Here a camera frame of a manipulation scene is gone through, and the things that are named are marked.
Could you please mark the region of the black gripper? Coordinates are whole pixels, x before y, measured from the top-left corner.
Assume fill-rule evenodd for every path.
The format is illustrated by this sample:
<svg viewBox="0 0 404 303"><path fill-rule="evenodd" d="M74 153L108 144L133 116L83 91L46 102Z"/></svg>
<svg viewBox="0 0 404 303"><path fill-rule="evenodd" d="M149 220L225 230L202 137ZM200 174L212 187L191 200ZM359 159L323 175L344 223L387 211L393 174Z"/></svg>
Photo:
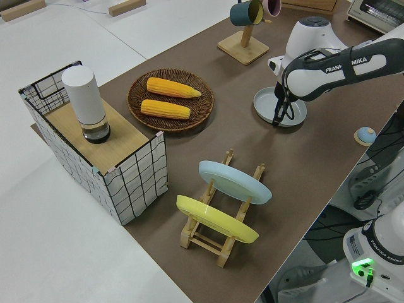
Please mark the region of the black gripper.
<svg viewBox="0 0 404 303"><path fill-rule="evenodd" d="M285 107L286 103L285 103L285 99L284 99L285 98L285 88L279 81L277 81L277 83L275 85L274 94L275 94L275 97L279 98L279 99L275 106L272 125L278 126L283 121L283 118L285 117L285 109L286 109L286 107Z"/></svg>

